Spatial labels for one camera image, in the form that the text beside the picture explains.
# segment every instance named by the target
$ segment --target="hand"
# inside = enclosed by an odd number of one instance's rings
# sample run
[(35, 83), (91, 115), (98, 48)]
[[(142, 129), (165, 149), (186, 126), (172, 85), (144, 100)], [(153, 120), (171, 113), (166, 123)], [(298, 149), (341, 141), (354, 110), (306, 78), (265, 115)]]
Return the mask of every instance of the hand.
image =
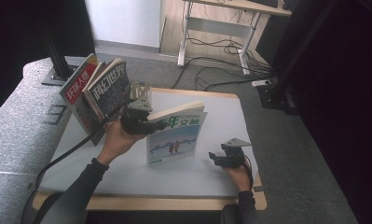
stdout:
[(244, 168), (242, 165), (238, 168), (223, 167), (223, 170), (225, 170), (229, 174), (232, 182), (238, 188), (239, 192), (251, 189), (250, 180), (246, 168)]
[(103, 165), (109, 165), (116, 157), (126, 153), (133, 144), (145, 137), (145, 134), (128, 134), (120, 121), (110, 122), (106, 126), (103, 149), (96, 160)]

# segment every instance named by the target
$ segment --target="book cover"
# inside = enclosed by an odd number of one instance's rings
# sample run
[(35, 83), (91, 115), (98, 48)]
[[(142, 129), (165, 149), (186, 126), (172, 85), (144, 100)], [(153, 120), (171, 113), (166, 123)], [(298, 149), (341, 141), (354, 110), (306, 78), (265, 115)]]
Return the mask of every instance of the book cover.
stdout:
[(96, 69), (95, 71), (93, 72), (92, 74), (92, 78), (90, 78), (90, 81), (87, 83), (87, 85), (84, 87), (83, 89), (83, 97), (85, 97), (85, 99), (88, 101), (89, 103), (89, 106), (93, 109), (95, 115), (98, 117), (98, 120), (103, 120), (104, 117), (101, 115), (101, 112), (99, 110), (99, 107), (98, 105), (96, 104), (96, 102), (93, 100), (92, 96), (90, 95), (90, 93), (87, 91), (89, 85), (94, 81), (96, 80), (96, 78), (104, 71), (106, 67), (106, 63), (103, 62), (103, 63), (98, 63), (98, 66), (96, 66)]
[(118, 105), (126, 104), (131, 94), (126, 62), (119, 58), (114, 59), (87, 87), (84, 94), (91, 105), (97, 105), (97, 116), (100, 119)]
[(99, 121), (86, 99), (82, 97), (82, 90), (90, 81), (97, 65), (98, 59), (95, 54), (91, 53), (85, 61), (78, 66), (60, 91), (60, 95), (66, 105), (70, 108), (87, 134), (91, 134), (96, 130), (99, 126)]
[(203, 108), (183, 108), (176, 112), (172, 109), (172, 113), (149, 119), (152, 122), (163, 120), (168, 126), (163, 131), (147, 136), (147, 164), (160, 164), (193, 156), (200, 128), (207, 115)]

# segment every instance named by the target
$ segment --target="white wall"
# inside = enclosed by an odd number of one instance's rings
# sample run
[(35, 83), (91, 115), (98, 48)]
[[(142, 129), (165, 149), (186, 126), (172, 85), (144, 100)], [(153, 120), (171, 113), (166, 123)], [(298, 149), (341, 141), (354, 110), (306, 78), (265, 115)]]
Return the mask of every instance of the white wall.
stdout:
[(162, 0), (86, 0), (94, 39), (159, 48)]

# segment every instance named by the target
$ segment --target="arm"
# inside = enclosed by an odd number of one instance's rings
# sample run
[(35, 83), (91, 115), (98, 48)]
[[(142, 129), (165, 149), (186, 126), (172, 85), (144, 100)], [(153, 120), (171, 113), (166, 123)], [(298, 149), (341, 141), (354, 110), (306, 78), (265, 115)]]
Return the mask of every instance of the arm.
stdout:
[(111, 122), (106, 128), (106, 140), (103, 149), (92, 163), (87, 165), (80, 177), (49, 208), (42, 220), (34, 223), (75, 223), (80, 220), (90, 201), (94, 190), (103, 179), (109, 164), (116, 157), (126, 153), (134, 143), (145, 135), (127, 134), (119, 121)]
[(247, 171), (243, 166), (238, 168), (223, 168), (238, 188), (239, 209), (242, 224), (260, 223), (255, 211), (255, 198), (251, 192), (251, 183)]

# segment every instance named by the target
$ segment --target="desk leg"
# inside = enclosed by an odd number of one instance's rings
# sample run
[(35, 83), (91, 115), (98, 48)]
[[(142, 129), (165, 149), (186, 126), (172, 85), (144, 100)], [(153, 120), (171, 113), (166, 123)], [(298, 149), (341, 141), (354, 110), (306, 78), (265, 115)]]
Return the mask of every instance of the desk leg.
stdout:
[(184, 28), (183, 28), (183, 40), (180, 43), (180, 49), (179, 49), (179, 57), (177, 59), (177, 66), (183, 67), (185, 65), (185, 56), (186, 56), (186, 34), (188, 32), (188, 18), (191, 14), (190, 11), (190, 3), (186, 2), (186, 15), (185, 15), (185, 22), (184, 22)]
[(245, 76), (250, 76), (250, 71), (248, 70), (249, 66), (247, 65), (246, 53), (247, 50), (249, 49), (250, 42), (252, 42), (252, 37), (255, 34), (255, 29), (257, 28), (260, 16), (261, 13), (259, 12), (255, 13), (255, 19), (253, 20), (252, 27), (250, 28), (250, 33), (248, 34), (246, 41), (244, 42), (243, 48), (238, 49), (239, 59), (241, 61), (241, 66), (243, 67), (243, 73)]

